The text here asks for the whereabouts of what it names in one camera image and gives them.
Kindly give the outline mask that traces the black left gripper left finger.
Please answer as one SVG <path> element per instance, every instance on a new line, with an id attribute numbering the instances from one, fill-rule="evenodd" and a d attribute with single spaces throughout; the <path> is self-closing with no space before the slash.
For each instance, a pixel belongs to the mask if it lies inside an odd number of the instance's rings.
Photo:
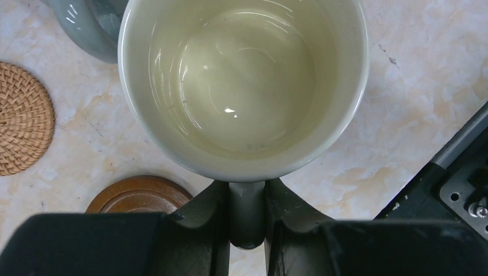
<path id="1" fill-rule="evenodd" d="M 42 213 L 1 253 L 2 275 L 227 275 L 229 186 L 173 213 Z"/>

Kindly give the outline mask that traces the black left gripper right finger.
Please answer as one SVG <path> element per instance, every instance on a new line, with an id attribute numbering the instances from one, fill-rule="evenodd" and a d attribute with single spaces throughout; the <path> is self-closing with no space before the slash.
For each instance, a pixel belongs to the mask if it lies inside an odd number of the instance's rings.
<path id="1" fill-rule="evenodd" d="M 266 181 L 267 275 L 486 275 L 487 241 L 446 220 L 335 220 Z"/>

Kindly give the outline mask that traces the brown wooden coaster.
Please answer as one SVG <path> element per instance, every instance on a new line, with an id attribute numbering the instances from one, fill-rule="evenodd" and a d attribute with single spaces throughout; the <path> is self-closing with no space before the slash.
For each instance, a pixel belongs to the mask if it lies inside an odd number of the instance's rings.
<path id="1" fill-rule="evenodd" d="M 164 177 L 137 175 L 98 193 L 86 213 L 172 213 L 192 200 L 182 186 Z"/>

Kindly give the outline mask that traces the cream yellow mug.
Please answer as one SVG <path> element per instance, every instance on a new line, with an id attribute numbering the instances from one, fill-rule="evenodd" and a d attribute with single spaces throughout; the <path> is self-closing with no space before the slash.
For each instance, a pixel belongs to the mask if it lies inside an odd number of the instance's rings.
<path id="1" fill-rule="evenodd" d="M 230 241 L 264 239 L 265 181 L 323 154 L 352 121 L 369 71 L 360 1 L 129 1 L 118 67 L 149 138 L 230 184 Z"/>

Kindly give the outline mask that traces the grey blue mug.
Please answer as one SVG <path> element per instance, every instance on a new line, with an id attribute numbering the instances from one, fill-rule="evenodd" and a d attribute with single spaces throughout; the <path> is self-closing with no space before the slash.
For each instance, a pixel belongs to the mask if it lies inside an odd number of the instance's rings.
<path id="1" fill-rule="evenodd" d="M 106 63 L 117 63 L 117 42 L 125 0 L 42 1 L 53 11 L 66 35 L 80 49 Z"/>

